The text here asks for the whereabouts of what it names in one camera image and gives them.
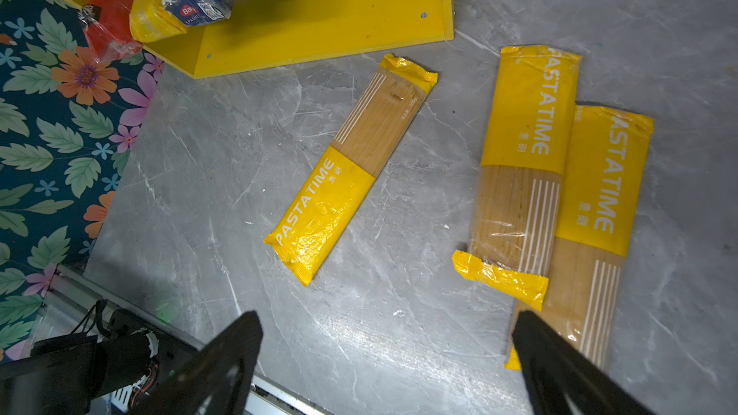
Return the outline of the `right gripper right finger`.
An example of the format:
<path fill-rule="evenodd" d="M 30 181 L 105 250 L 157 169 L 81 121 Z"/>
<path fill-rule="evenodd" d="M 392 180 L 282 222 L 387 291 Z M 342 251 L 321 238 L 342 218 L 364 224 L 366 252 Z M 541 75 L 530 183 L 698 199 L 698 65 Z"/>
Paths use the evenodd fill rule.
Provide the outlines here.
<path fill-rule="evenodd" d="M 518 315 L 512 330 L 515 350 L 537 415 L 649 414 L 534 311 Z"/>

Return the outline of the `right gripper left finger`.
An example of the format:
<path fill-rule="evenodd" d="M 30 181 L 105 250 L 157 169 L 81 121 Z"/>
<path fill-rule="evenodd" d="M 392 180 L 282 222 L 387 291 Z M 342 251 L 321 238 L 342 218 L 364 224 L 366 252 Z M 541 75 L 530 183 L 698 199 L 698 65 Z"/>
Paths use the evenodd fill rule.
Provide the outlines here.
<path fill-rule="evenodd" d="M 259 315 L 243 313 L 130 413 L 244 413 L 262 341 Z"/>

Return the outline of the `red spaghetti bag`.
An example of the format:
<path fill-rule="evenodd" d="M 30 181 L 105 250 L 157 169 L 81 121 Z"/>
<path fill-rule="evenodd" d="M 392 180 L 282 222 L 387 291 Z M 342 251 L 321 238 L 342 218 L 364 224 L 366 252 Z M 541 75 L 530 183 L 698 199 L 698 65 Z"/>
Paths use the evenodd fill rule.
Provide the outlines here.
<path fill-rule="evenodd" d="M 96 63 L 130 58 L 143 48 L 131 32 L 134 0 L 86 0 L 78 13 Z"/>

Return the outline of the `yellow spaghetti bag with barcode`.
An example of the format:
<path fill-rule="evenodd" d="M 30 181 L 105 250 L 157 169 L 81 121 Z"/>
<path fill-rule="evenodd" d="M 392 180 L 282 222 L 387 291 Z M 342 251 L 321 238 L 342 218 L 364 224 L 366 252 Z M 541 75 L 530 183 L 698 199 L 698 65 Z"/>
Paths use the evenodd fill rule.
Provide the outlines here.
<path fill-rule="evenodd" d="M 143 43 L 186 34 L 186 26 L 163 7 L 163 0 L 134 0 L 130 29 L 133 38 Z"/>

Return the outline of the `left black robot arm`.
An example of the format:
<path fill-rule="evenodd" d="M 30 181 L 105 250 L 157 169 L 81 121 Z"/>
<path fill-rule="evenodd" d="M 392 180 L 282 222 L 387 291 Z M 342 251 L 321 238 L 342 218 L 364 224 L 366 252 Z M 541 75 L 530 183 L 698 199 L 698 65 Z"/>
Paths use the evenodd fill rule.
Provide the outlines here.
<path fill-rule="evenodd" d="M 84 332 L 37 342 L 31 355 L 1 366 L 3 414 L 86 414 L 94 399 L 138 382 L 159 351 L 153 330 Z"/>

